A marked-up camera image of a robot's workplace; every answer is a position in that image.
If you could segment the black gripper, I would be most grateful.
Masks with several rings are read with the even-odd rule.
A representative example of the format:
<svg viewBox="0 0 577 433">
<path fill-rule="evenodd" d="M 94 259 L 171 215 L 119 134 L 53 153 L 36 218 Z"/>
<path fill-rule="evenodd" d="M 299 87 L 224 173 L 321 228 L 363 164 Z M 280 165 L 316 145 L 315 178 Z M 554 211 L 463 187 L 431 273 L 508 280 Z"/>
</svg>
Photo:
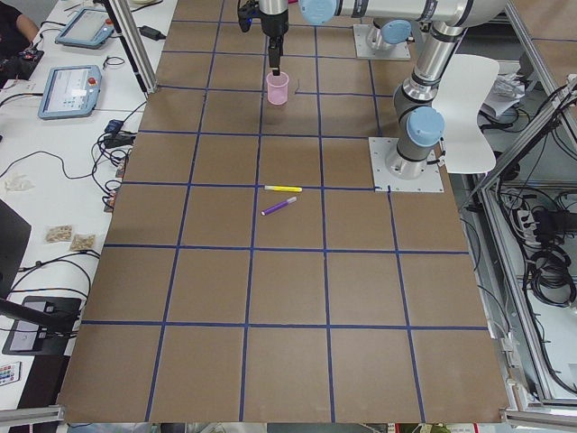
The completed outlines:
<svg viewBox="0 0 577 433">
<path fill-rule="evenodd" d="M 260 0 L 258 4 L 262 31 L 270 37 L 268 46 L 270 71 L 279 76 L 280 60 L 283 55 L 282 36 L 289 30 L 289 3 L 287 0 Z"/>
</svg>

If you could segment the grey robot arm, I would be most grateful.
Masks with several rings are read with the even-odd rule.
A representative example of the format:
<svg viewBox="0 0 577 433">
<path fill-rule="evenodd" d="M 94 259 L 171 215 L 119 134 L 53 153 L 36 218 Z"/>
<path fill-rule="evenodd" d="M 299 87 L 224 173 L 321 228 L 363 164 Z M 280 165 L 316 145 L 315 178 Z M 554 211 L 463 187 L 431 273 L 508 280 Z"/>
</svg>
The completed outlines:
<svg viewBox="0 0 577 433">
<path fill-rule="evenodd" d="M 441 78 L 469 27 L 486 23 L 505 7 L 504 1 L 300 1 L 312 25 L 335 16 L 394 18 L 430 23 L 431 28 L 411 76 L 396 90 L 394 107 L 400 137 L 389 152 L 389 172 L 403 180 L 418 178 L 429 153 L 444 133 L 444 119 L 431 107 Z"/>
</svg>

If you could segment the grey rear robot arm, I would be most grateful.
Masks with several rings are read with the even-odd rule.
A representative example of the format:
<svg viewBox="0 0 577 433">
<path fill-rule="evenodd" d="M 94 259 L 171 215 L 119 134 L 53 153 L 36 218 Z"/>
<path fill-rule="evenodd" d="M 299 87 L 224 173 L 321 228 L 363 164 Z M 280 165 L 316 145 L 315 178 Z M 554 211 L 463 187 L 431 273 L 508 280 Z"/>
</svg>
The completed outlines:
<svg viewBox="0 0 577 433">
<path fill-rule="evenodd" d="M 410 60 L 407 39 L 411 23 L 401 19 L 377 19 L 353 26 L 356 57 L 363 60 Z"/>
</svg>

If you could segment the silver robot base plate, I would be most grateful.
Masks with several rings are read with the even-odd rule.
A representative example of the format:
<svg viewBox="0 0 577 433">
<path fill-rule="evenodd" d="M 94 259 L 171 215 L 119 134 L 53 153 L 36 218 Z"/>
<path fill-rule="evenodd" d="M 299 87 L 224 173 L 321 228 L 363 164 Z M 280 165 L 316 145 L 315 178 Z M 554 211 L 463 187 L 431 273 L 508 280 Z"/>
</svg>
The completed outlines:
<svg viewBox="0 0 577 433">
<path fill-rule="evenodd" d="M 399 154 L 397 138 L 370 137 L 370 157 L 376 192 L 443 193 L 435 152 L 424 161 L 407 161 Z"/>
</svg>

